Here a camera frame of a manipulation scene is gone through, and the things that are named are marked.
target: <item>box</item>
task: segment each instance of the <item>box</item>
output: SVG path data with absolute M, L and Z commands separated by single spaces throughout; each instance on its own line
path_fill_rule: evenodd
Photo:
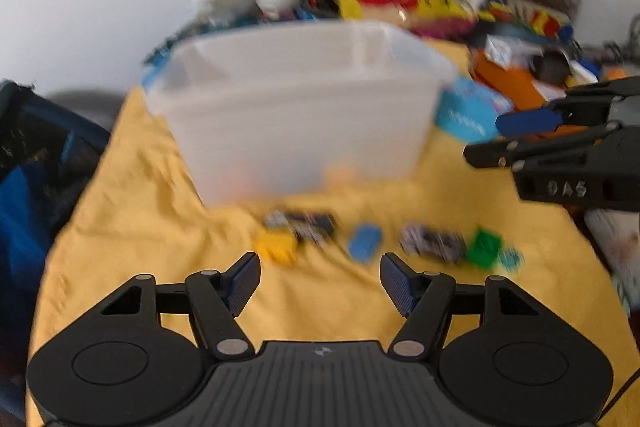
M 411 174 L 457 75 L 395 26 L 290 22 L 181 42 L 145 99 L 212 205 Z
M 442 91 L 436 125 L 463 142 L 486 142 L 499 136 L 498 116 L 512 110 L 503 95 L 461 76 Z

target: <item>green lego brick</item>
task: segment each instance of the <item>green lego brick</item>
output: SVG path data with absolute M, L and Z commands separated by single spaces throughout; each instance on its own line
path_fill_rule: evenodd
M 500 255 L 502 238 L 484 229 L 478 229 L 476 237 L 466 251 L 466 259 L 479 268 L 489 270 Z

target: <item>blue gripper pad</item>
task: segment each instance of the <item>blue gripper pad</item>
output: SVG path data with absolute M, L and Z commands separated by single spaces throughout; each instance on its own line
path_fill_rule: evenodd
M 402 317 L 408 317 L 420 300 L 414 295 L 412 276 L 408 270 L 413 272 L 415 276 L 418 275 L 400 261 L 395 254 L 387 253 L 380 259 L 380 282 Z
M 553 132 L 563 123 L 561 114 L 543 107 L 503 114 L 497 118 L 495 126 L 502 136 L 511 138 Z
M 224 275 L 230 277 L 230 283 L 223 302 L 238 317 L 260 283 L 260 258 L 254 252 L 246 253 Z

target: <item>yellow lego brick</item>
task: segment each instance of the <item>yellow lego brick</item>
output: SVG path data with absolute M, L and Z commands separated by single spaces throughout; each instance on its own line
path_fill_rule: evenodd
M 262 258 L 274 263 L 293 264 L 298 239 L 289 230 L 263 230 L 254 238 L 254 250 Z

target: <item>blue cloth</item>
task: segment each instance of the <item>blue cloth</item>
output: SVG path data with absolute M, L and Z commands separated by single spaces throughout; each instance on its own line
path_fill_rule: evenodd
M 34 162 L 15 168 L 0 184 L 0 255 L 11 282 L 33 292 L 38 291 L 52 245 L 40 208 L 46 181 L 44 165 Z

